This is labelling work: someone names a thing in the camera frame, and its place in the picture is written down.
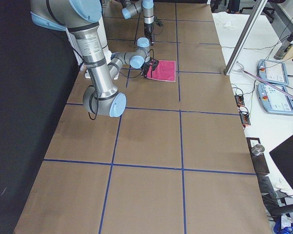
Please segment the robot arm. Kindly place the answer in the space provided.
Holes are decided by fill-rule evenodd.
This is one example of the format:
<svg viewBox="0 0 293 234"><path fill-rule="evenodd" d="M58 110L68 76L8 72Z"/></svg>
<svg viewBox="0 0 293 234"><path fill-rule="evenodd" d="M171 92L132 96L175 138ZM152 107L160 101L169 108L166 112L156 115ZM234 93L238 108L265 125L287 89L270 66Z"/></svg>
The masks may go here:
<svg viewBox="0 0 293 234"><path fill-rule="evenodd" d="M89 113L119 117L126 107L126 96L119 92L113 79L124 65L147 72L150 47L154 44L154 3L151 0L123 0L122 14L129 19L144 15L145 35L137 40L134 52L112 54L107 45L99 0L32 0L31 17L34 24L44 28L68 31L77 41L83 62L92 80L83 96Z"/></svg>
<svg viewBox="0 0 293 234"><path fill-rule="evenodd" d="M153 46L155 38L153 33L154 2L152 0L138 0L136 2L132 2L130 0L120 0L120 3L122 4L123 17L126 20L143 13L144 36L149 40L150 45Z"/></svg>

